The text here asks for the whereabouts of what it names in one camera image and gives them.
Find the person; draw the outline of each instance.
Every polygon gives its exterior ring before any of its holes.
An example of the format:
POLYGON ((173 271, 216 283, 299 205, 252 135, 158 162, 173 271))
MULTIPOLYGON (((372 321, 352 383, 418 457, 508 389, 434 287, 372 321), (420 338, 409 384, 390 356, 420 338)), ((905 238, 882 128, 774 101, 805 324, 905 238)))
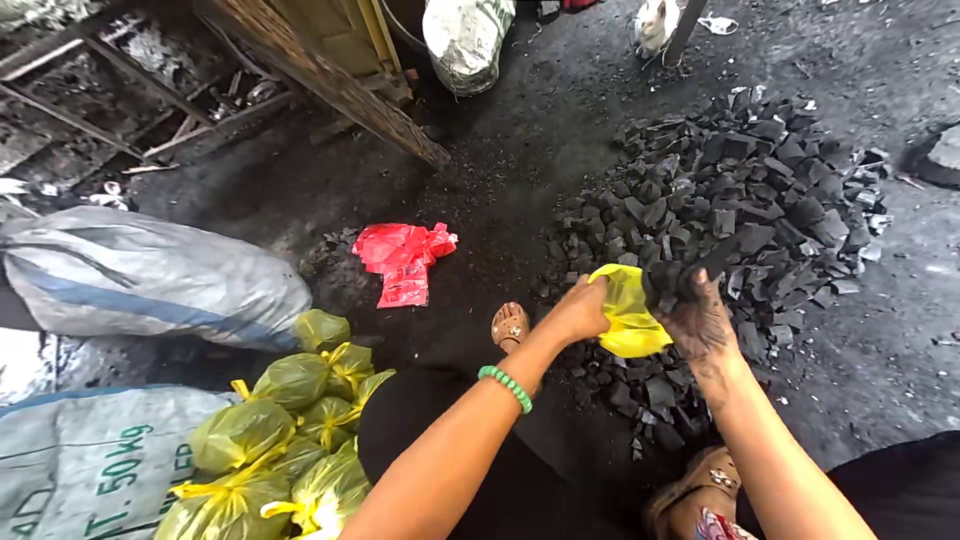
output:
MULTIPOLYGON (((682 479, 648 503, 648 538, 957 537, 957 431, 825 474, 740 354, 717 283, 701 271, 691 287, 697 302, 656 315, 689 360, 726 446, 699 453, 682 479)), ((415 369, 387 380, 359 428, 360 461, 374 488, 340 538, 629 537, 511 432, 558 353, 609 329, 605 298, 606 279, 584 276, 532 330, 520 306, 505 305, 492 324, 507 354, 496 365, 505 377, 470 381, 415 369)))

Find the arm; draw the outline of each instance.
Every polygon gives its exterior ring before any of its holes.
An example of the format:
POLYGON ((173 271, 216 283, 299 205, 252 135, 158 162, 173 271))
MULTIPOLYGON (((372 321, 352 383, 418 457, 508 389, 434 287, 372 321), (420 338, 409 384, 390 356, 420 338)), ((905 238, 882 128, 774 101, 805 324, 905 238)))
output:
MULTIPOLYGON (((497 367, 532 396, 568 344, 610 327, 601 308, 606 279, 586 276, 497 367)), ((479 380, 387 469, 341 540, 446 538, 490 469, 520 403, 496 380, 479 380)))
POLYGON ((717 284, 693 278, 697 304, 657 314, 690 368, 772 540, 876 540, 783 424, 740 354, 717 284))

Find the cat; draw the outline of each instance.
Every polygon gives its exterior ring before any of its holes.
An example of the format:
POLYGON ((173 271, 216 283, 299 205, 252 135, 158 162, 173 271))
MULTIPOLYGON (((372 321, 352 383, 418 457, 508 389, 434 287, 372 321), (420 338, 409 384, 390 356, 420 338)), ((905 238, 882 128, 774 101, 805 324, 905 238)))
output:
POLYGON ((673 36, 680 21, 680 6, 677 0, 641 0, 640 10, 634 18, 634 51, 638 56, 655 56, 667 40, 673 36))

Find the red plastic bag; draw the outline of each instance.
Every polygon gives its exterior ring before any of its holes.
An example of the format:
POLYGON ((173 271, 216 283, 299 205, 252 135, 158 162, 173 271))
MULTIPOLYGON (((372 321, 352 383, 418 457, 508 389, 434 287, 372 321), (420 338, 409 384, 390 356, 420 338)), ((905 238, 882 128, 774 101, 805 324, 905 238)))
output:
POLYGON ((368 272, 383 274, 383 307, 426 306, 427 268, 457 249, 457 235, 437 223, 433 231, 400 223, 370 225, 360 233, 352 252, 368 272))

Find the brown sandal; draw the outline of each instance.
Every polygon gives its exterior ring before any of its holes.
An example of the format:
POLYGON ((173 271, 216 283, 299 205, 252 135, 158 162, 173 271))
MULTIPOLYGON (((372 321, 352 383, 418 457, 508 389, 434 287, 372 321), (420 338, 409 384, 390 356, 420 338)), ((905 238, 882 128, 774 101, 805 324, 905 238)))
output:
POLYGON ((686 476, 664 486, 654 495, 643 516, 647 537, 651 540, 669 538, 667 511, 688 495, 710 487, 724 492, 735 504, 740 489, 740 475, 725 446, 707 448, 696 454, 687 465, 686 476))
POLYGON ((504 304, 493 316, 490 334, 493 343, 503 349, 501 345, 507 339, 514 340, 517 344, 523 343, 527 334, 530 333, 530 318, 527 312, 516 302, 504 304))

